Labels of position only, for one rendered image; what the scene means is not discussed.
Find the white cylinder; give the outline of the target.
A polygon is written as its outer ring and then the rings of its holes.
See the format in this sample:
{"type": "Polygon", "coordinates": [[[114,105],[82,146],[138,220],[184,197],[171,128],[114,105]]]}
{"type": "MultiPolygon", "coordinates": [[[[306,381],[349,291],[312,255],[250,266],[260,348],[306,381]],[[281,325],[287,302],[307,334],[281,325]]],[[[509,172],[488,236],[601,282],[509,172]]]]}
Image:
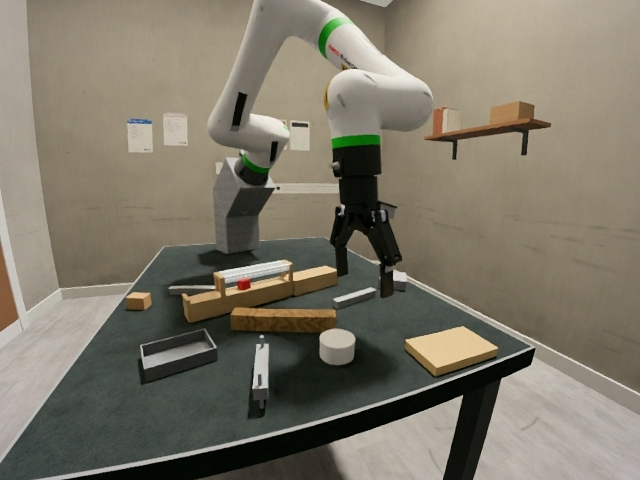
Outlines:
{"type": "Polygon", "coordinates": [[[355,337],[342,329],[331,329],[320,335],[320,358],[332,365],[344,365],[354,358],[355,337]]]}

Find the white rectangular bar with pegs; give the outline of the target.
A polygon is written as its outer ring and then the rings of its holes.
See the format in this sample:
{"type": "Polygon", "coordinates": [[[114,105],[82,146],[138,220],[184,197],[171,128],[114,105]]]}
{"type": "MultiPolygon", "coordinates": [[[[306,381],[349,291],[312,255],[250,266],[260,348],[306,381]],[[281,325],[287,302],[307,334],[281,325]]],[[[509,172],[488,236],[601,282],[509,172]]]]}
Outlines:
{"type": "Polygon", "coordinates": [[[260,408],[264,408],[264,400],[268,399],[268,352],[269,346],[264,344],[264,336],[260,336],[260,344],[256,347],[253,379],[253,399],[259,400],[260,408]]]}

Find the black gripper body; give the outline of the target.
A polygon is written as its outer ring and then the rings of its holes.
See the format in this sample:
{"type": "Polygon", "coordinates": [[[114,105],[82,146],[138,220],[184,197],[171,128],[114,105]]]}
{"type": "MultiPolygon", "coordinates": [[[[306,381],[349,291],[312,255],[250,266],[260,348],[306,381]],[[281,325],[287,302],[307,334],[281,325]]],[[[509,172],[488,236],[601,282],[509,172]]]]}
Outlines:
{"type": "Polygon", "coordinates": [[[378,201],[377,176],[339,179],[339,194],[340,203],[345,205],[345,216],[348,213],[352,213],[353,215],[349,224],[352,230],[362,232],[354,219],[354,216],[357,214],[361,216],[366,227],[371,228],[374,222],[371,211],[376,211],[375,203],[378,201]]]}

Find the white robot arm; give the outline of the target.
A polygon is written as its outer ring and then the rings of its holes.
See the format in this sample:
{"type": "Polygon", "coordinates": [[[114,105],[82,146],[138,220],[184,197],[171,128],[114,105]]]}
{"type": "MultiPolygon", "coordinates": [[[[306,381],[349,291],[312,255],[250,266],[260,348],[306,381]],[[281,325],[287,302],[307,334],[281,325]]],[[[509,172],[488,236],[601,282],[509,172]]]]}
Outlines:
{"type": "Polygon", "coordinates": [[[211,138],[241,149],[234,165],[241,180],[255,186],[268,181],[290,133],[277,119],[251,113],[290,36],[311,45],[342,71],[324,95],[333,155],[328,167],[334,177],[380,175],[380,129],[420,128],[432,113],[432,93],[386,58],[344,14],[319,0],[254,0],[235,64],[208,120],[211,138]]]}

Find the tan flat rectangular board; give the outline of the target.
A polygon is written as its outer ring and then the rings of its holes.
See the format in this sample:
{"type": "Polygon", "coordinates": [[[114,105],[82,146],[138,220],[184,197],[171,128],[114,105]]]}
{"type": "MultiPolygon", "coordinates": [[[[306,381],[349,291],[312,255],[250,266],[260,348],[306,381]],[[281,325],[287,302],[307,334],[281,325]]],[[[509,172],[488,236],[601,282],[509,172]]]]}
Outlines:
{"type": "Polygon", "coordinates": [[[498,351],[465,327],[406,340],[405,349],[434,376],[496,357],[498,351]]]}

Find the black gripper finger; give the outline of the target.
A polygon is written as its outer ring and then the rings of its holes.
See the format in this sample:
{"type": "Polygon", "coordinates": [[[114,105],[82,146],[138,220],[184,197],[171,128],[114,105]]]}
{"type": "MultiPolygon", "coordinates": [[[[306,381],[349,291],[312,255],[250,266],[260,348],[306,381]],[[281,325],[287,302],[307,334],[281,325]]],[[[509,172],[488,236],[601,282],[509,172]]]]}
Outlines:
{"type": "Polygon", "coordinates": [[[359,214],[355,215],[354,219],[363,234],[369,239],[380,262],[382,262],[379,264],[380,298],[384,299],[394,295],[392,270],[396,269],[395,263],[402,261],[402,256],[389,222],[388,211],[385,209],[371,212],[372,217],[374,218],[374,222],[372,224],[373,228],[367,228],[359,214]]]}
{"type": "Polygon", "coordinates": [[[346,245],[354,232],[354,230],[352,230],[349,225],[353,218],[353,215],[352,213],[349,213],[345,216],[344,208],[345,205],[337,206],[335,208],[335,220],[330,237],[330,244],[334,246],[336,255],[337,277],[348,275],[346,245]]]}

